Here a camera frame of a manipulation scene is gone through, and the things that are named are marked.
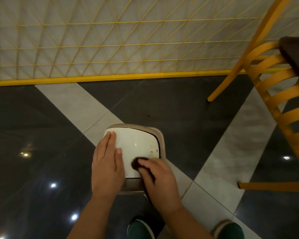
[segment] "yellow chair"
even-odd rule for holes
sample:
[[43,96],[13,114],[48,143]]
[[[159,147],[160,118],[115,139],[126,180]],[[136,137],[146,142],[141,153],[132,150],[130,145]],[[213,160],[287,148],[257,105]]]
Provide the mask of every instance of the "yellow chair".
[[[260,75],[265,69],[270,68],[276,64],[287,63],[281,54],[272,56],[261,56],[262,53],[273,49],[279,49],[279,42],[269,42],[260,45],[265,36],[270,31],[272,25],[275,23],[283,9],[291,0],[275,0],[275,2],[269,8],[266,16],[260,24],[258,30],[253,36],[251,42],[243,53],[242,57],[232,69],[226,79],[219,85],[219,87],[208,97],[208,101],[213,101],[239,74],[244,68],[249,75],[253,85],[259,92],[261,98],[266,104],[271,115],[275,119],[277,125],[283,132],[290,147],[294,151],[295,155],[299,159],[299,132],[295,133],[290,124],[299,120],[299,108],[293,109],[286,113],[281,113],[278,105],[284,101],[299,96],[299,79],[297,83],[278,94],[271,96],[268,93],[275,84],[292,78],[298,75],[294,72],[293,68],[287,68],[283,71],[279,71],[267,79],[261,81]],[[284,182],[284,183],[238,183],[241,189],[247,190],[269,190],[269,191],[285,191],[285,192],[299,192],[299,182]]]

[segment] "foot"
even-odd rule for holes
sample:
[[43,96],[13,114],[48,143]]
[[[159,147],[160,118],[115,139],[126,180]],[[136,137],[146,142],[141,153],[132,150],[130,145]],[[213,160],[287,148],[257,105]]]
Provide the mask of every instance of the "foot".
[[211,235],[215,239],[245,239],[241,227],[230,220],[219,222],[212,230]]
[[152,229],[140,219],[133,220],[128,225],[128,239],[155,239]]

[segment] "chair leg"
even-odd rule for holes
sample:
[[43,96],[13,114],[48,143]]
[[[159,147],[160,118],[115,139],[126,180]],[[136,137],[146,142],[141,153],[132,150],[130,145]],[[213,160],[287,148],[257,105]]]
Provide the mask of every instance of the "chair leg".
[[299,192],[299,182],[284,182],[284,183],[241,183],[238,182],[238,187],[244,190],[269,190],[282,192]]
[[216,90],[207,98],[209,102],[212,102],[224,89],[229,86],[229,84],[236,78],[239,72],[243,69],[243,61],[240,59],[235,67],[231,70],[229,75],[224,79],[224,81],[217,87]]

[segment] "hand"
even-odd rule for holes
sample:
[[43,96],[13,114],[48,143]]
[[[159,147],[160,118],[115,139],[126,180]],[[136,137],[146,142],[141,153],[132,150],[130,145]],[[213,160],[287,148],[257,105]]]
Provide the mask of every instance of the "hand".
[[93,196],[115,199],[125,179],[122,149],[115,150],[116,133],[107,132],[96,146],[92,162]]
[[147,170],[139,168],[150,199],[162,217],[167,217],[170,213],[182,208],[177,182],[168,163],[158,158],[139,159],[138,163],[150,169],[155,176],[155,182],[153,182]]

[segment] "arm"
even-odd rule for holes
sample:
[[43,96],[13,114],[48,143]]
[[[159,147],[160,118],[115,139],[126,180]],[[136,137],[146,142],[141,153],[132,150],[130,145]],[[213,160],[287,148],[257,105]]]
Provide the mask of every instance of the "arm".
[[146,169],[140,168],[150,199],[177,239],[212,239],[181,203],[177,182],[168,163],[160,159],[138,160],[140,165],[150,169],[155,182]]
[[67,239],[104,238],[110,209],[124,182],[122,149],[115,150],[116,134],[109,132],[96,146],[92,162],[92,198]]

